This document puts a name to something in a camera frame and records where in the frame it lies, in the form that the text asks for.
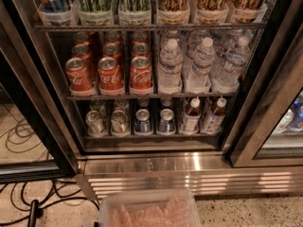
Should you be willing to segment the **blue pepsi can left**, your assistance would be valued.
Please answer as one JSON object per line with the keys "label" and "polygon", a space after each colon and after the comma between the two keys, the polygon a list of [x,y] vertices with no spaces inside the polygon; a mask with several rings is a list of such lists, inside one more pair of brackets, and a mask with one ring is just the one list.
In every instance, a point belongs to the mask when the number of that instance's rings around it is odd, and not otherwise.
{"label": "blue pepsi can left", "polygon": [[152,133],[151,114],[146,109],[140,109],[135,113],[134,132],[141,135]]}

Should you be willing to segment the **blue pepsi can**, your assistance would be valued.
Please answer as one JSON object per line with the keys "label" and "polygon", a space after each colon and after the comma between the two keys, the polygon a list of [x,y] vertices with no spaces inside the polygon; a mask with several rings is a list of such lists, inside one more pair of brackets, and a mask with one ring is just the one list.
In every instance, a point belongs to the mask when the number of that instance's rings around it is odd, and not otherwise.
{"label": "blue pepsi can", "polygon": [[160,112],[160,119],[158,123],[158,132],[163,135],[175,134],[175,116],[171,109],[163,109]]}
{"label": "blue pepsi can", "polygon": [[152,133],[151,114],[146,109],[140,109],[135,113],[134,132],[141,135]]}

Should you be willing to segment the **blue pepsi can right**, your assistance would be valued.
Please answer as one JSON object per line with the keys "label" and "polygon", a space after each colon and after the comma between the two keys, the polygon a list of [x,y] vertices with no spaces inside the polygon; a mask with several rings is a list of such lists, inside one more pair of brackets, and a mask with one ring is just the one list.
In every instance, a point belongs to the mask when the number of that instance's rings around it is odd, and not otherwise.
{"label": "blue pepsi can right", "polygon": [[163,135],[175,134],[175,116],[171,109],[163,109],[160,112],[160,119],[158,123],[158,132]]}

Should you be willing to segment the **front right coca-cola can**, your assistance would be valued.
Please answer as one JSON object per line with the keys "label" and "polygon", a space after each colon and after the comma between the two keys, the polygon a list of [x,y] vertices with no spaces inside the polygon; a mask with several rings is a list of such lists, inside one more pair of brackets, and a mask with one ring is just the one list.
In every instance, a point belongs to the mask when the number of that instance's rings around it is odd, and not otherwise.
{"label": "front right coca-cola can", "polygon": [[148,58],[139,56],[131,61],[130,89],[132,94],[147,95],[152,92],[152,65]]}

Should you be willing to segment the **silver can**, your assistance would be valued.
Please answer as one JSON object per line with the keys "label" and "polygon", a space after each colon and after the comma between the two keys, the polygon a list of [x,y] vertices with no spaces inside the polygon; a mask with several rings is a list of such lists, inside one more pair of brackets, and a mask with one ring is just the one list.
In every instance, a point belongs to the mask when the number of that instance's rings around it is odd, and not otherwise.
{"label": "silver can", "polygon": [[112,135],[124,137],[130,134],[129,117],[122,110],[115,110],[111,115]]}
{"label": "silver can", "polygon": [[88,134],[92,137],[103,137],[107,134],[107,128],[100,112],[90,111],[85,116]]}

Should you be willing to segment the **front middle coca-cola can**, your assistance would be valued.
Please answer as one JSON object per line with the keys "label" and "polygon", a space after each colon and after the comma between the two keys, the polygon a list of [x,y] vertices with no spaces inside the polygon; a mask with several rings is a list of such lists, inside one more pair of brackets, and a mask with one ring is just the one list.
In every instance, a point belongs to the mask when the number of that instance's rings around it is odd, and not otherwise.
{"label": "front middle coca-cola can", "polygon": [[123,88],[123,78],[116,59],[104,57],[98,62],[99,88],[105,95],[116,96]]}

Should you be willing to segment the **silver can bottom left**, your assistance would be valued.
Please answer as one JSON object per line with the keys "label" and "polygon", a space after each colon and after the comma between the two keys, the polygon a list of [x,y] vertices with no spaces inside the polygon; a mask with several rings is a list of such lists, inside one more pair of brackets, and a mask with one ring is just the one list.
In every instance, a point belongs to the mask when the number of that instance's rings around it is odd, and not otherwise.
{"label": "silver can bottom left", "polygon": [[88,134],[92,137],[103,137],[107,134],[107,128],[100,112],[90,111],[85,116]]}

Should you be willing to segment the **middle row right coca-cola can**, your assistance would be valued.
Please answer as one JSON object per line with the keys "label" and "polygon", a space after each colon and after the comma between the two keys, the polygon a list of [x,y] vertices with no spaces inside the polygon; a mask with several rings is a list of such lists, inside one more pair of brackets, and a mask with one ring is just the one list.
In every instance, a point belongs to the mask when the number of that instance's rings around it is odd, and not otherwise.
{"label": "middle row right coca-cola can", "polygon": [[132,48],[132,57],[145,57],[149,58],[151,56],[151,47],[145,43],[135,44]]}

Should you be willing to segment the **row coca-cola can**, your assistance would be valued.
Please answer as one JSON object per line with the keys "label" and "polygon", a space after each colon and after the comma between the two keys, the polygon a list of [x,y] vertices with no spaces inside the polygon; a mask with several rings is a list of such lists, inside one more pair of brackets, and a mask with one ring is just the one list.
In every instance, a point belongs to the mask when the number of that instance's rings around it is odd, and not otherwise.
{"label": "row coca-cola can", "polygon": [[145,43],[135,44],[132,48],[132,57],[145,57],[149,58],[151,56],[151,47]]}
{"label": "row coca-cola can", "polygon": [[73,58],[82,58],[87,63],[92,79],[95,79],[96,72],[93,64],[93,54],[90,47],[87,44],[76,44],[72,47],[72,57]]}
{"label": "row coca-cola can", "polygon": [[122,58],[122,50],[119,44],[106,44],[102,48],[103,57],[112,57],[119,61]]}

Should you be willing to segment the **middle row centre coca-cola can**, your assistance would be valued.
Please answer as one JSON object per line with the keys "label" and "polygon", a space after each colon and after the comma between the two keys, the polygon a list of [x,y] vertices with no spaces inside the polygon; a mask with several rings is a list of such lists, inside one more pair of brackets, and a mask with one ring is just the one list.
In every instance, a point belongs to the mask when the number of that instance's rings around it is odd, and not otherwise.
{"label": "middle row centre coca-cola can", "polygon": [[102,48],[103,57],[112,57],[119,61],[122,58],[122,50],[119,44],[106,44]]}

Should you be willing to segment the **front left coca-cola can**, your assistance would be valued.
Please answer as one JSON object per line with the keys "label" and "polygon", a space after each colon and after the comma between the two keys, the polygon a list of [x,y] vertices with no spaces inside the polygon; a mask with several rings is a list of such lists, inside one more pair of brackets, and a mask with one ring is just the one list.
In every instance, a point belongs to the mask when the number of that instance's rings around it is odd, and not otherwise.
{"label": "front left coca-cola can", "polygon": [[94,96],[96,86],[90,65],[82,58],[71,58],[65,64],[72,96]]}

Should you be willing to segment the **steel fridge base grille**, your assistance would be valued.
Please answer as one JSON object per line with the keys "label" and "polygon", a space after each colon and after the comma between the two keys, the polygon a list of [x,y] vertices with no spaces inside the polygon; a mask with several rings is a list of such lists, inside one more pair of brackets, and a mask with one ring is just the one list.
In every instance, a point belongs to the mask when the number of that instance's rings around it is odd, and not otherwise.
{"label": "steel fridge base grille", "polygon": [[232,167],[218,152],[88,156],[75,176],[85,197],[137,190],[188,188],[196,196],[300,193],[301,166]]}

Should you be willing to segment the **middle row left coca-cola can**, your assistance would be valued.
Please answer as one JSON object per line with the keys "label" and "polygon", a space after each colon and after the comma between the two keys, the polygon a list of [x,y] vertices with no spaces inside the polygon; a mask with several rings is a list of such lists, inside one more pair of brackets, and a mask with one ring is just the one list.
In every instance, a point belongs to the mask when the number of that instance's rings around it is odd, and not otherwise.
{"label": "middle row left coca-cola can", "polygon": [[73,58],[82,58],[87,63],[92,79],[95,79],[96,72],[93,64],[93,54],[90,47],[87,44],[76,44],[72,47],[72,57]]}

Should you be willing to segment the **right glass fridge door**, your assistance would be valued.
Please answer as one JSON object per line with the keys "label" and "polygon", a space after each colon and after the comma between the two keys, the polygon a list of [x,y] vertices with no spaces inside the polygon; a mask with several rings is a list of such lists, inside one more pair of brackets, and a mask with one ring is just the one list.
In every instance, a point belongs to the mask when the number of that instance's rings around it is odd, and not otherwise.
{"label": "right glass fridge door", "polygon": [[302,6],[303,0],[271,0],[265,28],[254,39],[224,138],[234,169],[303,166],[302,134],[274,134],[302,91]]}

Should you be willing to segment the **left open fridge door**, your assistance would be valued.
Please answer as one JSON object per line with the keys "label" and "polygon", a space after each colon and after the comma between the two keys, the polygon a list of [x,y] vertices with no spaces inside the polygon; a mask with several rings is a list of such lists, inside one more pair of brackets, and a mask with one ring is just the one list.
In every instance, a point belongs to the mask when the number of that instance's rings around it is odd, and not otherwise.
{"label": "left open fridge door", "polygon": [[34,27],[34,0],[0,0],[1,85],[50,153],[50,160],[32,159],[24,154],[19,163],[1,165],[1,183],[19,183],[74,177],[79,165],[76,148],[64,122],[48,65],[58,60],[49,37]]}

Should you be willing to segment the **blue red can top shelf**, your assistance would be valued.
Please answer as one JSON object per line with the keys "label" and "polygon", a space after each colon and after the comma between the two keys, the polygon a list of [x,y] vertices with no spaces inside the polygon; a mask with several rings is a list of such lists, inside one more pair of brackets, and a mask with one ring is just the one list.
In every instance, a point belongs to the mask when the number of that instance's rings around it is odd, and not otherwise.
{"label": "blue red can top shelf", "polygon": [[45,26],[75,26],[79,0],[40,0],[39,16]]}

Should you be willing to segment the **blue can behind right door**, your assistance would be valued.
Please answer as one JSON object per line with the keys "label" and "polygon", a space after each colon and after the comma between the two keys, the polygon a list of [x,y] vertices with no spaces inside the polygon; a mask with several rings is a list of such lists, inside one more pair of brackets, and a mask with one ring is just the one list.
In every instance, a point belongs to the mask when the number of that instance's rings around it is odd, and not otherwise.
{"label": "blue can behind right door", "polygon": [[288,130],[293,132],[303,131],[303,95],[300,94],[290,107],[294,113],[292,121],[288,125]]}

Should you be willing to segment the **left iced tea bottle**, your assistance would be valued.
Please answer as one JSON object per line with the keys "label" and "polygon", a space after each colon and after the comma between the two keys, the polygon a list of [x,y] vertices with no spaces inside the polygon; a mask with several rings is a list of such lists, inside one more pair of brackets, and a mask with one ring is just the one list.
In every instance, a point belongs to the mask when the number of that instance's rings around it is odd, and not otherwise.
{"label": "left iced tea bottle", "polygon": [[198,130],[198,122],[201,116],[200,99],[194,97],[185,106],[182,112],[180,132],[183,135],[192,135]]}

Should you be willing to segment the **iced tea bottle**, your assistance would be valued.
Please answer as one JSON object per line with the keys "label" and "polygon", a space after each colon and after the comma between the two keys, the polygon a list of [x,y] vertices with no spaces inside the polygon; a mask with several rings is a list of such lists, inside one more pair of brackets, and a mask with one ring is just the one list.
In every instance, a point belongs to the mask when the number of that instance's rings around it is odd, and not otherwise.
{"label": "iced tea bottle", "polygon": [[194,97],[185,106],[182,112],[180,132],[183,135],[192,135],[198,130],[198,122],[201,116],[200,99]]}
{"label": "iced tea bottle", "polygon": [[220,128],[226,116],[226,99],[219,97],[213,102],[205,113],[202,121],[202,132],[205,134],[215,134]]}

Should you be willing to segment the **left water bottle front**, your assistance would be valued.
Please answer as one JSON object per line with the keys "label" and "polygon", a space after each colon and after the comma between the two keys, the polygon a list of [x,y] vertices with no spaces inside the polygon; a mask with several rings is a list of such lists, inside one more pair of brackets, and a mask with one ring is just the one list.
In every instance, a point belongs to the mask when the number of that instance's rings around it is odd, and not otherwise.
{"label": "left water bottle front", "polygon": [[158,88],[162,94],[181,91],[183,52],[175,39],[169,39],[161,49],[158,64]]}

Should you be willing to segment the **water bottle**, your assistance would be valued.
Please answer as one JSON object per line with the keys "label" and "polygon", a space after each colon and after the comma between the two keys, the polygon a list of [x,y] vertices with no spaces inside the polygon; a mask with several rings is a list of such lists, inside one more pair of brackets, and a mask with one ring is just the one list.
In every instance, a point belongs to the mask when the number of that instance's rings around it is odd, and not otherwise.
{"label": "water bottle", "polygon": [[207,92],[208,77],[215,57],[213,40],[204,37],[199,44],[191,44],[188,47],[187,55],[189,62],[187,64],[186,92],[193,94]]}
{"label": "water bottle", "polygon": [[161,49],[158,64],[158,88],[162,94],[181,91],[183,52],[175,39],[169,39]]}
{"label": "water bottle", "polygon": [[211,71],[212,90],[220,93],[236,92],[239,86],[238,79],[250,56],[250,40],[240,36],[228,47],[224,56],[216,57]]}

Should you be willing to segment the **middle water bottle front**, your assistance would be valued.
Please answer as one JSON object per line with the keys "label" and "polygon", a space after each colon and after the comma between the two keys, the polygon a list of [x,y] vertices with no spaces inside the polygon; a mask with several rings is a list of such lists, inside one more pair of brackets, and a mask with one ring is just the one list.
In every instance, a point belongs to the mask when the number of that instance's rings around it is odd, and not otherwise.
{"label": "middle water bottle front", "polygon": [[189,62],[187,64],[186,92],[193,94],[207,92],[208,77],[215,57],[213,40],[204,37],[199,44],[191,44],[188,47],[187,55]]}

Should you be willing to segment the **right iced tea bottle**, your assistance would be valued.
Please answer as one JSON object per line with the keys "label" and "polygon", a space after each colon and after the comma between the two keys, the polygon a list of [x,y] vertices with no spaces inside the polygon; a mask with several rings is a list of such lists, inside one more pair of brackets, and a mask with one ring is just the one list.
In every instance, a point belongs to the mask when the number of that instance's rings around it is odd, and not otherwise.
{"label": "right iced tea bottle", "polygon": [[202,121],[202,132],[205,134],[215,134],[220,128],[226,116],[226,99],[219,97],[213,102],[205,113]]}

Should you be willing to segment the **right water bottle front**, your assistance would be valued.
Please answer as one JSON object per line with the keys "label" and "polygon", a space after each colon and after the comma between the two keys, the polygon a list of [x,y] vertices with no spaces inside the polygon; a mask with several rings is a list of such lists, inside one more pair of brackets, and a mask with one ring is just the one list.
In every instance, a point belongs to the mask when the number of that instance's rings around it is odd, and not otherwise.
{"label": "right water bottle front", "polygon": [[239,86],[238,79],[250,56],[250,40],[240,36],[228,47],[224,56],[216,57],[211,71],[212,90],[220,93],[236,92]]}

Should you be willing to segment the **clear plastic bin bubble wrap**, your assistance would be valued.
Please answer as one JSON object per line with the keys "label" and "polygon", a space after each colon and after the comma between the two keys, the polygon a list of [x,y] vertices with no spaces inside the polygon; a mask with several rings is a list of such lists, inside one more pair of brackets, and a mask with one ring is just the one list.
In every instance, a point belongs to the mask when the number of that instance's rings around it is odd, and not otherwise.
{"label": "clear plastic bin bubble wrap", "polygon": [[202,227],[188,189],[138,190],[101,201],[100,227]]}

